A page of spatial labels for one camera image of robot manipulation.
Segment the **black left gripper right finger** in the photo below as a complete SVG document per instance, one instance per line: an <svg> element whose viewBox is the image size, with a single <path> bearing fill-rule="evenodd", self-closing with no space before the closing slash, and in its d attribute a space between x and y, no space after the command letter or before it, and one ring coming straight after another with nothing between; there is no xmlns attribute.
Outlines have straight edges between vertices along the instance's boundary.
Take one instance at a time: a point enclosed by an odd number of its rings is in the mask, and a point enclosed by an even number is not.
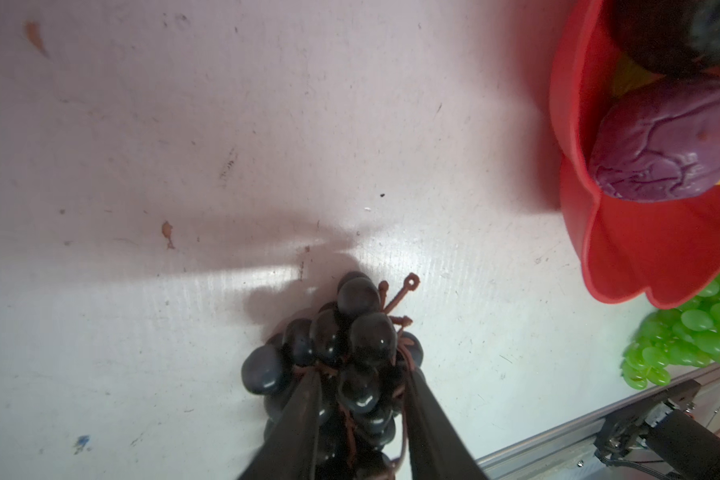
<svg viewBox="0 0 720 480"><path fill-rule="evenodd" d="M413 480L485 480L419 370L405 380L404 423Z"/></svg>

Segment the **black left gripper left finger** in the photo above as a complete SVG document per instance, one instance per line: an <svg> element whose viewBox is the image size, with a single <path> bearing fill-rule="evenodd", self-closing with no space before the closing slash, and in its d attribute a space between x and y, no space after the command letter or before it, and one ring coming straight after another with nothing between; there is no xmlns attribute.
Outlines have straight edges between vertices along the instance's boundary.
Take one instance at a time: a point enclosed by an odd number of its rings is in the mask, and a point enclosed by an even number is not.
<svg viewBox="0 0 720 480"><path fill-rule="evenodd" d="M301 379L270 436L238 479L314 479L321 404L321 377L310 370Z"/></svg>

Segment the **black fake grape bunch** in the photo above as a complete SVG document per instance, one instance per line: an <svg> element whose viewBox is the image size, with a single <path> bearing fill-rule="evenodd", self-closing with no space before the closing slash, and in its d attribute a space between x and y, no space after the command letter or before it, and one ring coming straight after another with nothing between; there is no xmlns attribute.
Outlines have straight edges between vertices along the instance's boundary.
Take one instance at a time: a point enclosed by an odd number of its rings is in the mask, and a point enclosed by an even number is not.
<svg viewBox="0 0 720 480"><path fill-rule="evenodd" d="M241 366L244 388L262 397L268 416L264 442L310 370L320 374L314 479L393 479L399 458L385 447L405 429L405 380L423 362L423 348L408 332L412 321L396 316L399 302L420 284L411 273L393 297L387 282L363 272L345 274L337 298L313 318L297 318L253 350Z"/></svg>

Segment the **green fake grape bunch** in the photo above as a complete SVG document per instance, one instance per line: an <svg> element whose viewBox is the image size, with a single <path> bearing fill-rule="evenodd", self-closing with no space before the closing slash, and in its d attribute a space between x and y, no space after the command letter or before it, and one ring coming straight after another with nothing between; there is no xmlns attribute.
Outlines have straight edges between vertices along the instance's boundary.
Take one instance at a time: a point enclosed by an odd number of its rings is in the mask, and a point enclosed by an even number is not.
<svg viewBox="0 0 720 480"><path fill-rule="evenodd" d="M720 364L720 273L696 296L650 313L623 352L621 377L635 390L666 386L670 366Z"/></svg>

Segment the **dark fake avocado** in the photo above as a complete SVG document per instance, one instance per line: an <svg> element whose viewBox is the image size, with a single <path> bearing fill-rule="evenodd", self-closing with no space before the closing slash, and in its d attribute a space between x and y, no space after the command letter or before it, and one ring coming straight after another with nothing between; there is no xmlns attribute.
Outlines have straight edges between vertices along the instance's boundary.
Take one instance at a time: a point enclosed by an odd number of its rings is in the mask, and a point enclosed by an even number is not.
<svg viewBox="0 0 720 480"><path fill-rule="evenodd" d="M642 68L685 77L720 65L720 0L614 1L615 43Z"/></svg>

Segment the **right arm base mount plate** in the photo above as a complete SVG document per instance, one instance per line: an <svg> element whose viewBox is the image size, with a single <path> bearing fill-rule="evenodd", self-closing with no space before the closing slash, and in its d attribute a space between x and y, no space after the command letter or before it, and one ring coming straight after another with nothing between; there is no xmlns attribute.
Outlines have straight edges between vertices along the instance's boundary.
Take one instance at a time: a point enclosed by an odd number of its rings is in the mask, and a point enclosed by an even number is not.
<svg viewBox="0 0 720 480"><path fill-rule="evenodd" d="M608 414L594 441L595 457L656 479L720 479L720 437L689 413L700 390L699 382L687 380ZM663 474L629 460L640 445L672 471Z"/></svg>

